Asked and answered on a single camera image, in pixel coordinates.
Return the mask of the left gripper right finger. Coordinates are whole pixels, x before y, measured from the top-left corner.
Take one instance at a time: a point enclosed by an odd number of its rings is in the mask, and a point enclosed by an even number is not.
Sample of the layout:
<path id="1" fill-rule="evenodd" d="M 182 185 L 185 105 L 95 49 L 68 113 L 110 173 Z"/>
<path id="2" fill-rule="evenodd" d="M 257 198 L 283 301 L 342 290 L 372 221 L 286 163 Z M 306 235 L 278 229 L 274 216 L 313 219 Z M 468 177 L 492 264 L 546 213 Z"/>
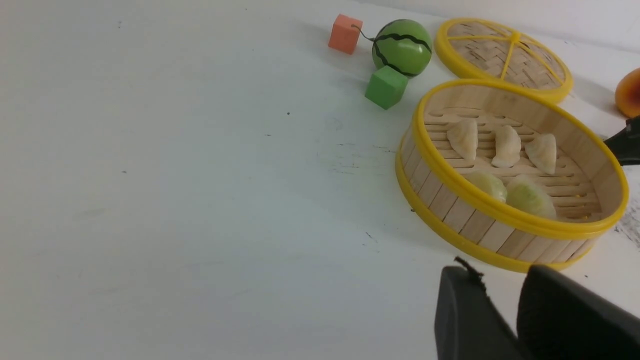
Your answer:
<path id="1" fill-rule="evenodd" d="M 516 332 L 537 360 L 637 360 L 637 316 L 546 265 L 528 270 Z"/>

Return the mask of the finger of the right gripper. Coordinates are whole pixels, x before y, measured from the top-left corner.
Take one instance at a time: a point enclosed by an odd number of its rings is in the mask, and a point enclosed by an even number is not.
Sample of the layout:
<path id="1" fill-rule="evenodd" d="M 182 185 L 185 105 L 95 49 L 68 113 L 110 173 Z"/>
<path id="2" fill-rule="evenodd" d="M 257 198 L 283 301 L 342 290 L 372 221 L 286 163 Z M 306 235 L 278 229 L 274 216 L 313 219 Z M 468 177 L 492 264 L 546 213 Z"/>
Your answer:
<path id="1" fill-rule="evenodd" d="M 604 144 L 613 153 L 620 166 L 640 165 L 640 117 L 625 121 L 625 127 L 609 137 Z"/>

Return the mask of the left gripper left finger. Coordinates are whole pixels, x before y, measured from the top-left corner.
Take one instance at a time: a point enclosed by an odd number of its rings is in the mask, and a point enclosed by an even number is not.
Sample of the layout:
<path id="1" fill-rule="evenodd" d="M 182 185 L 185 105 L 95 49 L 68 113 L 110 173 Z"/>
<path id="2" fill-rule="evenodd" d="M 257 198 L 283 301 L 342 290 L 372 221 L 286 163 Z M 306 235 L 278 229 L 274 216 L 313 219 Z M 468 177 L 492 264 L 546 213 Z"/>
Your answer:
<path id="1" fill-rule="evenodd" d="M 439 360 L 521 360 L 523 348 L 487 294 L 483 273 L 460 256 L 440 273 L 434 318 Z"/>

